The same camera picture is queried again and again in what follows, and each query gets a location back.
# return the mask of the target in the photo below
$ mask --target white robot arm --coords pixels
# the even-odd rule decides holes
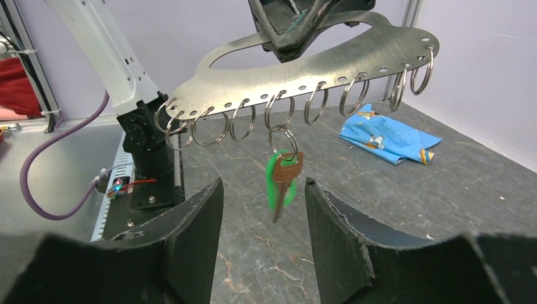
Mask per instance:
[[[115,111],[134,111],[158,97],[105,0],[45,0],[65,22],[104,83]]]

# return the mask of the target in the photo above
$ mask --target white wall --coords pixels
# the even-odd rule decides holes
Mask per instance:
[[[399,25],[406,2],[377,1],[375,10]],[[163,92],[172,92],[190,79],[200,59],[211,50],[255,32],[247,0],[107,0],[106,3],[145,71]],[[68,118],[89,116],[101,102],[104,90],[91,64],[44,0],[19,0],[18,5],[34,45],[39,49],[58,104]],[[325,46],[347,41],[358,30],[345,26],[333,28],[321,35],[308,53],[318,53]],[[215,66],[246,68],[278,62],[261,47],[247,50],[241,56],[226,56],[221,61]],[[384,83],[384,80],[372,82],[369,100],[382,99]],[[339,100],[337,90],[331,96],[334,105]],[[280,107],[287,110],[288,105]],[[109,107],[104,115],[114,113]]]
[[[537,172],[536,12],[535,0],[424,1],[416,27],[440,52],[404,102]]]

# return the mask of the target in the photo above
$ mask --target red fabric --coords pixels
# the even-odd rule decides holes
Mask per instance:
[[[32,85],[18,58],[0,60],[0,106],[19,115],[42,116]]]

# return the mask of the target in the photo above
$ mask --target cartoon print fabric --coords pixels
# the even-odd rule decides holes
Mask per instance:
[[[427,165],[434,155],[428,149],[442,140],[374,112],[371,104],[347,119],[339,136],[394,165],[405,159]]]

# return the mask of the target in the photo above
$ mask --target metal key ring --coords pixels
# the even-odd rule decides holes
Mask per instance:
[[[155,126],[156,128],[162,132],[162,133],[166,133],[166,130],[165,129],[162,129],[160,127],[160,123],[158,121],[158,117],[160,116],[160,112],[162,111],[162,109],[164,109],[164,107],[168,106],[171,102],[173,101],[176,101],[177,98],[172,98],[168,101],[166,101],[165,103],[161,104],[159,107],[158,107],[158,110],[156,111],[155,115],[153,116],[153,121],[155,122]],[[179,128],[173,130],[170,132],[170,135],[176,135],[178,134],[182,129],[184,129],[184,127],[187,125],[187,123],[184,123],[183,125],[180,125]]]
[[[211,112],[212,110],[214,110],[214,108],[209,108],[205,112],[203,112],[203,114],[201,114],[200,116],[196,117],[196,119],[194,119],[194,122],[192,123],[192,126],[190,127],[190,137],[194,140],[194,142],[196,144],[199,144],[202,147],[209,147],[209,146],[213,146],[214,144],[219,143],[220,141],[222,141],[224,139],[225,135],[227,134],[227,131],[229,130],[228,129],[229,117],[227,116],[227,114],[221,113],[225,118],[224,131],[222,131],[222,133],[212,142],[204,142],[203,143],[203,142],[199,142],[199,141],[196,140],[196,138],[194,136],[196,134],[196,122],[198,122],[198,119],[200,119],[201,117],[209,114],[209,112]]]
[[[177,130],[174,131],[174,134],[171,134],[173,121],[177,120],[183,114],[184,114],[184,111],[180,111],[168,121],[168,124],[166,125],[166,131],[164,134],[164,140],[166,141],[166,144],[168,145],[168,147],[170,147],[170,149],[172,150],[179,151],[179,152],[184,151],[186,147],[188,147],[188,145],[192,143],[192,136],[188,137],[188,140],[186,141],[185,145],[181,145],[181,148],[179,149],[176,149],[174,145],[172,144],[172,142],[170,142],[170,137],[174,134],[178,134],[189,123],[188,120],[185,120],[184,123],[181,126],[179,126]]]
[[[391,100],[389,102],[389,109],[392,112],[397,111],[401,105],[401,100],[403,99],[403,93],[405,92],[405,86],[407,85],[407,65],[403,65],[405,69],[397,74],[395,77],[395,82],[391,90]]]
[[[410,75],[410,89],[412,90],[412,93],[414,95],[421,94],[427,85],[429,84],[429,80],[431,79],[431,75],[433,74],[433,66],[434,66],[434,56],[433,56],[433,48],[431,46],[426,47],[426,49],[429,51],[429,56],[431,57],[431,60],[427,64],[427,70],[425,71],[425,77],[423,78],[423,81],[419,88],[416,90],[415,82],[416,82],[416,76],[418,75],[418,68],[415,68],[412,70],[412,74]]]
[[[322,86],[324,86],[326,82],[321,81],[319,84],[317,84],[317,87],[315,88],[314,92],[310,96],[310,99],[306,101],[306,106],[304,107],[304,121],[308,125],[313,125],[317,120],[319,120],[320,116],[322,115],[322,112],[324,111],[324,107],[326,106],[326,102],[328,101],[328,90],[324,89],[324,96],[322,98],[322,103],[320,105],[319,112],[317,113],[317,116],[313,120],[310,121],[310,107],[312,106],[313,97],[315,96],[315,93],[320,90]]]
[[[248,130],[246,131],[245,135],[241,138],[237,138],[235,135],[235,117],[237,116],[237,113],[239,113],[239,109],[242,108],[247,102],[249,102],[249,99],[243,100],[243,102],[235,109],[235,112],[233,112],[233,117],[229,120],[229,135],[231,138],[233,138],[235,141],[241,142],[245,140],[250,132],[253,129],[254,123],[255,123],[255,106],[250,106],[252,111],[252,119],[250,121],[250,126],[248,127]]]
[[[268,132],[268,143],[270,144],[270,147],[272,148],[272,151],[274,152],[274,154],[278,153],[278,150],[276,150],[276,147],[274,146],[274,141],[272,140],[272,133],[278,133],[280,131],[283,132],[285,136],[287,136],[287,138],[291,142],[291,146],[293,147],[293,155],[291,156],[290,159],[285,159],[287,162],[290,162],[293,159],[295,159],[296,156],[298,155],[298,145],[296,144],[296,139],[294,138],[293,133],[291,133],[291,131],[289,131],[289,129],[287,129],[285,125],[275,125],[274,127],[278,131],[270,130]]]
[[[367,91],[369,91],[369,79],[365,80],[363,82],[362,91],[360,93],[360,97],[358,97],[358,100],[356,100],[356,103],[352,106],[351,110],[348,112],[345,112],[345,103],[347,102],[347,97],[349,95],[349,92],[352,89],[352,86],[355,82],[359,82],[362,78],[366,77],[367,73],[361,72],[359,73],[353,81],[349,84],[348,87],[345,88],[343,91],[343,94],[341,95],[341,101],[339,102],[339,114],[347,117],[350,116],[352,113],[354,113],[360,105],[363,103],[363,99],[367,95]]]
[[[285,93],[287,93],[287,91],[283,90],[277,96],[272,96],[272,98],[270,98],[270,101],[267,103],[267,106],[265,107],[265,126],[267,126],[267,129],[272,132],[280,132],[280,129],[277,128],[277,126],[279,125],[276,125],[275,127],[270,125],[270,111],[272,111],[272,106],[274,105],[274,102],[280,99]],[[293,117],[293,112],[294,98],[289,97],[289,114],[287,114],[287,119],[282,124],[282,126],[287,127],[287,125],[291,121],[291,117]]]

